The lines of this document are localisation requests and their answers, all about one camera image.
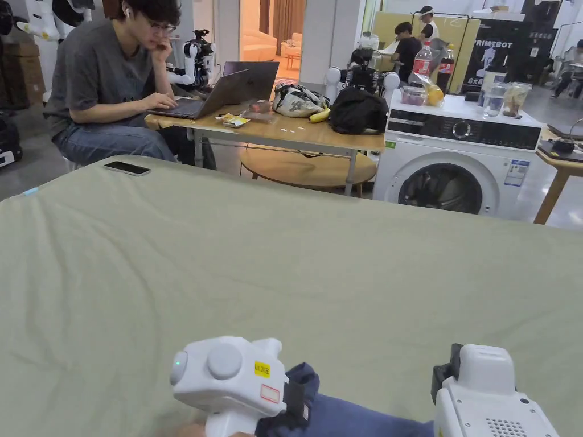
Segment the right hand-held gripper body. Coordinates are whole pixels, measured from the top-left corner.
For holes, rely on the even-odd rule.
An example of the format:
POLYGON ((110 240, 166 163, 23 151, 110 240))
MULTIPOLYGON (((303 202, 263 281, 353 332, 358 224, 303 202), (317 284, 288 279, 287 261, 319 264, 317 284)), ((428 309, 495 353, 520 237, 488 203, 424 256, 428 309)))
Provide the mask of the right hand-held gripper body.
POLYGON ((434 436, 557 436, 541 407, 516 388, 504 348, 454 343, 434 366, 434 436))

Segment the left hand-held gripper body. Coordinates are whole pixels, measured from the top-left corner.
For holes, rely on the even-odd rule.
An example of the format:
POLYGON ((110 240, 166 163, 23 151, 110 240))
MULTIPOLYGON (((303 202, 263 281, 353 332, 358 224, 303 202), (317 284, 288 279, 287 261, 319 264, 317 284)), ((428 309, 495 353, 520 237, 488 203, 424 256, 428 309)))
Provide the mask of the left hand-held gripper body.
POLYGON ((263 419, 306 428, 305 389, 289 379, 281 350, 275 338, 223 336, 188 344, 174 358, 174 398, 206 413, 206 436, 252 434, 263 419))

